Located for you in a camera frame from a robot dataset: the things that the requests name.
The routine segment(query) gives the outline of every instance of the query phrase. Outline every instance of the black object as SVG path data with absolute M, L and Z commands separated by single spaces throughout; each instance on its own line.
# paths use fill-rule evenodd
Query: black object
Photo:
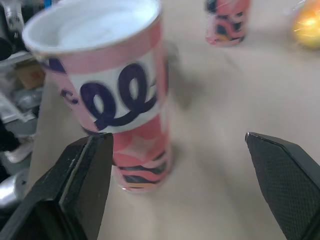
M 70 144 L 33 186 L 0 240 L 96 240 L 109 191 L 113 137 Z
M 0 61 L 14 53 L 13 36 L 9 32 L 4 8 L 0 5 Z
M 22 40 L 21 31 L 12 30 L 8 26 L 8 21 L 6 19 L 3 4 L 4 3 L 1 3 L 0 1 L 0 61 L 9 58 L 12 54 L 19 51 L 27 51 L 26 46 Z M 22 5 L 21 14 L 23 22 L 26 23 L 33 15 L 43 9 L 44 5 L 41 3 L 34 3 L 33 5 Z
M 298 145 L 249 132 L 256 176 L 288 240 L 320 239 L 320 166 Z

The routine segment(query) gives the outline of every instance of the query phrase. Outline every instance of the yellow fruit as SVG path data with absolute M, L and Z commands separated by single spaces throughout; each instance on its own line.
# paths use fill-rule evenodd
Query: yellow fruit
M 309 4 L 303 8 L 293 24 L 293 35 L 302 45 L 320 48 L 320 8 L 318 4 Z

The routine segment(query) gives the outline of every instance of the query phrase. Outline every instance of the table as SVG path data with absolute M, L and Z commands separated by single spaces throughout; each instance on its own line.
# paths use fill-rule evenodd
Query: table
M 175 45 L 169 110 L 174 168 L 157 191 L 130 194 L 112 180 L 99 240 L 284 240 L 265 202 L 245 133 L 299 144 L 320 162 L 319 53 L 288 37 L 295 0 L 254 0 L 245 41 L 205 40 L 204 3 L 163 0 Z M 32 156 L 32 184 L 84 136 L 48 80 Z

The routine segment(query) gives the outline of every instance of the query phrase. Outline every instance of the white sneaker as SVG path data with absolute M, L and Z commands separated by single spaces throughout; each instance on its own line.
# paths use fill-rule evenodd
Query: white sneaker
M 17 164 L 22 162 L 29 154 L 32 153 L 34 148 L 34 138 L 33 137 L 20 137 L 18 138 L 20 142 L 20 146 L 14 151 L 5 151 L 4 154 L 8 158 L 8 160 Z

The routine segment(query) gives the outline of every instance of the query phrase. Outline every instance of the pink cup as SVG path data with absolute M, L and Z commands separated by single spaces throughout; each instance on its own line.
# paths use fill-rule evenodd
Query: pink cup
M 113 175 L 130 192 L 171 168 L 161 12 L 157 0 L 67 1 L 22 35 L 83 129 L 113 133 Z

